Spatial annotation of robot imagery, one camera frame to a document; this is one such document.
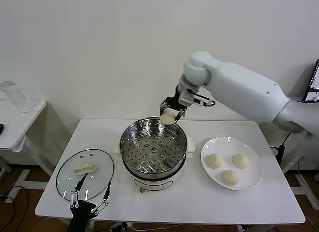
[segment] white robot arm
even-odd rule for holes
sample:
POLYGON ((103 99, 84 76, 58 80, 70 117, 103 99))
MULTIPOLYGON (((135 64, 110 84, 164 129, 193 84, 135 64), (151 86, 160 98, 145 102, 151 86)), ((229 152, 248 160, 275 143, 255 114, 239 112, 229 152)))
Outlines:
POLYGON ((207 102, 196 98, 199 87, 248 119, 273 123, 292 133, 306 129, 319 137, 319 103, 292 101, 276 82, 240 65, 223 63, 205 51, 195 52, 186 61, 175 96, 162 102, 160 114, 171 108, 179 112, 178 120, 192 104, 213 105, 208 98, 202 97, 207 102))

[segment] glass jar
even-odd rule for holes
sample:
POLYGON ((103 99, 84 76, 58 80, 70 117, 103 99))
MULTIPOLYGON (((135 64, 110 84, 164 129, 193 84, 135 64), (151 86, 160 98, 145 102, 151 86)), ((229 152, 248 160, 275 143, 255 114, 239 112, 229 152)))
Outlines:
POLYGON ((0 83, 0 88, 21 114, 27 114, 32 111, 31 103, 25 98, 13 81, 0 83))

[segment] white side table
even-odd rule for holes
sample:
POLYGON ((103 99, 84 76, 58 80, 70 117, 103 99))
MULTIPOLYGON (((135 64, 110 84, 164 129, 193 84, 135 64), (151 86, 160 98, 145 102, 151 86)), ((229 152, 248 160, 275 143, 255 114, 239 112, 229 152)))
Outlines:
MULTIPOLYGON (((114 159, 110 204, 95 218, 171 224, 256 225, 248 231, 266 231, 274 225, 301 224, 303 212, 257 123, 251 121, 179 121, 194 139, 196 152, 186 160, 178 181, 160 192, 140 193, 123 162, 112 154, 122 132, 133 120, 83 119, 79 122, 35 209, 43 217, 69 219, 70 202, 56 189, 63 163, 79 151, 98 148, 114 159), (258 186, 247 191, 228 190, 205 173, 200 163, 204 143, 216 136, 244 141, 259 155, 264 174, 258 186)), ((104 192, 91 199, 99 204, 104 192)))
MULTIPOLYGON (((52 175, 54 166, 43 156, 39 148, 27 137, 26 132, 45 108, 46 102, 43 100, 31 101, 33 104, 32 111, 28 114, 21 115, 12 103, 8 100, 0 100, 0 123, 4 124, 4 129, 0 135, 0 150, 12 150, 19 143, 25 144, 30 150, 29 155, 37 162, 37 164, 49 175, 52 175)), ((11 172, 11 168, 0 160, 2 168, 0 176, 4 172, 11 172)), ((30 170, 23 170, 19 176, 16 185, 23 186, 26 189, 43 190, 47 182, 31 182, 24 181, 29 175, 30 170)), ((9 193, 9 197, 15 199, 20 188, 13 188, 9 193)))

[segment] table leg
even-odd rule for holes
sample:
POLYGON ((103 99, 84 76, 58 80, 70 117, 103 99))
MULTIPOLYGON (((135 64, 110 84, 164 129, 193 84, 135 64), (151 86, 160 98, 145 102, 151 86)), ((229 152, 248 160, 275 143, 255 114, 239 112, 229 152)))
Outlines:
POLYGON ((266 232, 273 227, 275 227, 275 225, 251 226, 245 232, 266 232))
POLYGON ((295 175, 300 186, 291 187, 295 196, 305 195, 314 210, 319 210, 319 202, 302 175, 295 175))
POLYGON ((30 156, 34 159, 37 164, 50 176, 54 171, 54 166, 51 162, 41 153, 40 149, 25 135, 25 145, 31 151, 30 156))
POLYGON ((0 158, 0 168, 4 169, 6 172, 10 173, 12 171, 11 167, 4 162, 2 158, 0 158))
POLYGON ((1 158, 0 158, 0 168, 1 168, 0 179, 6 172, 10 173, 12 171, 11 167, 8 166, 6 162, 4 162, 1 158))
POLYGON ((243 228, 241 227, 241 225, 237 225, 237 230, 238 230, 238 232, 244 232, 243 228))
POLYGON ((300 148, 295 147, 283 159, 280 165, 283 173, 286 173, 303 156, 301 151, 300 148))
POLYGON ((319 181, 319 173, 315 174, 313 178, 314 178, 314 181, 319 181))
MULTIPOLYGON (((44 190, 48 182, 42 182, 42 181, 25 181, 25 179, 28 177, 31 170, 23 170, 14 184, 15 186, 22 186, 26 190, 44 190)), ((21 190, 20 187, 12 188, 8 197, 15 200, 16 196, 18 195, 19 191, 21 190)), ((12 203, 12 200, 6 199, 6 203, 12 203)))
POLYGON ((94 224, 95 224, 95 221, 94 221, 94 220, 91 220, 91 221, 90 221, 90 225, 89 225, 89 228, 90 228, 91 230, 94 230, 94 224))

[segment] steamed bun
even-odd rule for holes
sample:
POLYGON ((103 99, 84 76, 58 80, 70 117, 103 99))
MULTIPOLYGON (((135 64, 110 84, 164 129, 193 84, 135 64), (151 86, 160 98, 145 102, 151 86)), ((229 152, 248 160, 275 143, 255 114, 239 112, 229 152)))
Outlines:
POLYGON ((175 114, 171 110, 166 109, 159 117, 159 122, 164 125, 171 125, 175 122, 175 114))
POLYGON ((233 156, 232 161, 234 165, 240 169, 246 169, 249 167, 249 159, 243 154, 237 154, 233 156))
POLYGON ((207 163, 211 168, 217 169, 222 166, 223 161, 219 155, 212 154, 208 156, 207 163))
POLYGON ((239 177, 237 173, 233 170, 224 171, 221 174, 221 179, 223 180, 223 182, 225 182, 225 184, 229 186, 235 186, 239 182, 239 177))

